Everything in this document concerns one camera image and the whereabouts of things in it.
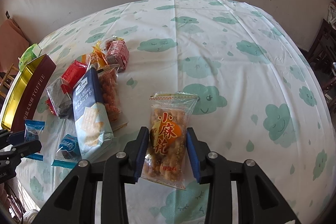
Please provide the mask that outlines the blue candy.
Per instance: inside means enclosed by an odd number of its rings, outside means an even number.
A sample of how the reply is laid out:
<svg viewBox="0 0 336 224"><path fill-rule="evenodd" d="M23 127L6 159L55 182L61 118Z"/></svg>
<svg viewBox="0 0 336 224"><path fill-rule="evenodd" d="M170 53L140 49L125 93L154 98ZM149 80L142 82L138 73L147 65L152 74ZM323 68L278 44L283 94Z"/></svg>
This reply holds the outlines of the blue candy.
<svg viewBox="0 0 336 224"><path fill-rule="evenodd" d="M72 169L81 160L81 153L76 136L66 134L56 150L52 166Z"/></svg>
<svg viewBox="0 0 336 224"><path fill-rule="evenodd" d="M39 135L45 129L45 121L25 120L25 142L39 140ZM43 155L40 152L35 152L28 159L43 161Z"/></svg>

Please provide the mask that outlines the grey seaweed snack pack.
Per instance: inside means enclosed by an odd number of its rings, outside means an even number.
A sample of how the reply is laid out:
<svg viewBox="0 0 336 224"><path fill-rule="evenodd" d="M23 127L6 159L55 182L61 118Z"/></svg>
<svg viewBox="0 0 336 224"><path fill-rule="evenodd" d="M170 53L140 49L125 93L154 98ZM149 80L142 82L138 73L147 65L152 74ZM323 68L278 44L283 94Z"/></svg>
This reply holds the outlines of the grey seaweed snack pack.
<svg viewBox="0 0 336 224"><path fill-rule="evenodd" d="M72 88L65 79L58 77L47 87L47 94L58 118L67 119L72 115Z"/></svg>

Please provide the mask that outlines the blue cracker pack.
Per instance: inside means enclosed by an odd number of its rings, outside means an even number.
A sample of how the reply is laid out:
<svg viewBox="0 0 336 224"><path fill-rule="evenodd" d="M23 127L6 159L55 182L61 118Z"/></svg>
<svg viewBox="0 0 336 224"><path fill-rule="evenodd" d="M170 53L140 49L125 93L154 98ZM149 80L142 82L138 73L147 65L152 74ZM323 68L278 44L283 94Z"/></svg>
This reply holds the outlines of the blue cracker pack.
<svg viewBox="0 0 336 224"><path fill-rule="evenodd" d="M81 157L94 162L105 153L114 138L96 69L90 68L77 83L72 105Z"/></svg>

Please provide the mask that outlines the red snack pack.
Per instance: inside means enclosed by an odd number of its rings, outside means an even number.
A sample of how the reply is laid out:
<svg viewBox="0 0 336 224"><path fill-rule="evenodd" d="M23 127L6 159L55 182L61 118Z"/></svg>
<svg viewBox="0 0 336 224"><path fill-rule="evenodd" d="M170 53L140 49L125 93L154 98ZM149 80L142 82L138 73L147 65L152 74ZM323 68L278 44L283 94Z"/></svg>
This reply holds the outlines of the red snack pack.
<svg viewBox="0 0 336 224"><path fill-rule="evenodd" d="M61 76L63 80L62 88L66 92L72 92L74 86L86 73L86 70L87 66L85 64L75 60Z"/></svg>

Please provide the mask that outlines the clear fried twist snack bag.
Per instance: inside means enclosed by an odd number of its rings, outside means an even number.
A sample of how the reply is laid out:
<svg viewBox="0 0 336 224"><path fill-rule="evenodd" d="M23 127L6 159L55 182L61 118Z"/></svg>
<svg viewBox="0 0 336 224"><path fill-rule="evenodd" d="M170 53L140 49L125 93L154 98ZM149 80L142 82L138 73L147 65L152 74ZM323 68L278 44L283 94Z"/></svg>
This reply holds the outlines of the clear fried twist snack bag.
<svg viewBox="0 0 336 224"><path fill-rule="evenodd" d="M150 96L149 144L142 178L185 189L186 134L198 99L196 94L183 92Z"/></svg>

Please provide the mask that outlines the clear orange peanut snack bag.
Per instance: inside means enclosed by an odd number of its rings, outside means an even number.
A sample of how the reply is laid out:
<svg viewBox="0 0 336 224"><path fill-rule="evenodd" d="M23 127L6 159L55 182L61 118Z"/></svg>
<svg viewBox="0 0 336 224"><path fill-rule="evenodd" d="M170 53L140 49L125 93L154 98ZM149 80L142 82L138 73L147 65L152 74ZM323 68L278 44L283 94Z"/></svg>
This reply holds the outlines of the clear orange peanut snack bag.
<svg viewBox="0 0 336 224"><path fill-rule="evenodd" d="M122 112L118 95L118 69L119 65L113 64L107 65L98 71L102 98L113 131L117 131L127 125L127 119Z"/></svg>

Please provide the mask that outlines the orange snack packet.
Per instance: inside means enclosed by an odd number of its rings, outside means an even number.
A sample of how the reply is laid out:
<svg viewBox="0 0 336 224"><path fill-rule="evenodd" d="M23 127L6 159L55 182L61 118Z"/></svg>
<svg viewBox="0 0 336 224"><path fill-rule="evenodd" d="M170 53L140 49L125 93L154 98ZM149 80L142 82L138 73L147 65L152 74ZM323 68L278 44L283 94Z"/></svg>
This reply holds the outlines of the orange snack packet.
<svg viewBox="0 0 336 224"><path fill-rule="evenodd" d="M85 64L87 69L103 69L108 63L105 58L105 53L101 48L101 41L98 41L92 48L93 50L91 53L84 54L80 57L80 62Z"/></svg>

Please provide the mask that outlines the red white box snack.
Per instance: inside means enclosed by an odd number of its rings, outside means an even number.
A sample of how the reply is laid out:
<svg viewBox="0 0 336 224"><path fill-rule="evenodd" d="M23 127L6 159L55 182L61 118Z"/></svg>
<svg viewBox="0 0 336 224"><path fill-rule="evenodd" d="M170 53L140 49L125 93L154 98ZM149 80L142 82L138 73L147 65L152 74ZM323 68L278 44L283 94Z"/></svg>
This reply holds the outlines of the red white box snack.
<svg viewBox="0 0 336 224"><path fill-rule="evenodd" d="M108 65L119 65L118 71L123 72L129 61L129 50L122 38L110 39L105 42L105 59Z"/></svg>

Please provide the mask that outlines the gold red toffee tin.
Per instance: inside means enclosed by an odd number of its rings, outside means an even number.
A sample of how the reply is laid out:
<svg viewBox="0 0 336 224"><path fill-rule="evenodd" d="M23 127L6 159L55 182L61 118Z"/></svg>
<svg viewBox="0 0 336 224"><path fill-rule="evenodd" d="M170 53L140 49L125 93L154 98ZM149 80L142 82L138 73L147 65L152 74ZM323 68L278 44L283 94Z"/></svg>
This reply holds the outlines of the gold red toffee tin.
<svg viewBox="0 0 336 224"><path fill-rule="evenodd" d="M56 64L44 54L29 62L19 75L1 118L3 129L17 132L25 129L25 120L32 120L39 100Z"/></svg>

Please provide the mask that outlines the wooden stool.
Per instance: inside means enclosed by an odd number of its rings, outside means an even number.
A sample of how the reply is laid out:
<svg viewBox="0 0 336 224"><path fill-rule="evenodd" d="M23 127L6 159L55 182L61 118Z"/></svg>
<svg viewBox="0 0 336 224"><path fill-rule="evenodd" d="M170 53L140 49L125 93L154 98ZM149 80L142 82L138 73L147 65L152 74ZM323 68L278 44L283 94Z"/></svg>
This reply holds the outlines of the wooden stool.
<svg viewBox="0 0 336 224"><path fill-rule="evenodd" d="M19 69L14 65L14 63L12 63L9 66L7 72L4 74L4 76L1 76L1 90L0 90L1 99L6 98L7 93L10 90L11 85L13 84L18 72Z"/></svg>

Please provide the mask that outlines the green tissue pack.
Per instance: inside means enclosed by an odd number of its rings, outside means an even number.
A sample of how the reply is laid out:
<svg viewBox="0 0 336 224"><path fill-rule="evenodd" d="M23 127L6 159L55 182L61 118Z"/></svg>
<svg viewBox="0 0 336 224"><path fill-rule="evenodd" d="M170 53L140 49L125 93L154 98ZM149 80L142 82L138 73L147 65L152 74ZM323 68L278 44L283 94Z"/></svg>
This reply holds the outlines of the green tissue pack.
<svg viewBox="0 0 336 224"><path fill-rule="evenodd" d="M22 56L19 58L19 63L18 63L18 67L19 67L19 71L22 72L23 69L25 68L25 66L33 61L34 59L36 59L37 57L40 56L42 49L40 48L40 46L38 44L33 44L31 46L29 46L24 53L22 54Z"/></svg>

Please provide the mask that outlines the pink cloth covered furniture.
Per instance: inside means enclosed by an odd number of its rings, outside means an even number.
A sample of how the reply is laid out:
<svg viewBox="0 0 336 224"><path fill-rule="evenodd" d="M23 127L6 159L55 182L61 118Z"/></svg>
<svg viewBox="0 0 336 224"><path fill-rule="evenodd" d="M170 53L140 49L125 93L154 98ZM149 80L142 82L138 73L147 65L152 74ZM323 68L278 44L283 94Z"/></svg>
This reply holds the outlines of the pink cloth covered furniture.
<svg viewBox="0 0 336 224"><path fill-rule="evenodd" d="M0 70L6 73L13 64L18 67L18 58L29 47L22 30L12 20L7 19L0 29Z"/></svg>

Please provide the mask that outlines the dark wooden chair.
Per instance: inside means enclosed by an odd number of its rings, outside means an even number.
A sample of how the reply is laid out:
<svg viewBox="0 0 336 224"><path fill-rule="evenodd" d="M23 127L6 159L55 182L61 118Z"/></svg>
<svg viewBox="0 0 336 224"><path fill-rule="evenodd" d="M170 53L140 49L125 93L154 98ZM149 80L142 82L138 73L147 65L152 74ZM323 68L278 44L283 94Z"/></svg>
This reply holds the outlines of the dark wooden chair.
<svg viewBox="0 0 336 224"><path fill-rule="evenodd" d="M308 63L313 63L313 69L324 65L333 75L326 83L321 84L327 107L335 113L335 96L329 92L335 91L335 29L325 19L322 20L318 34L307 54Z"/></svg>

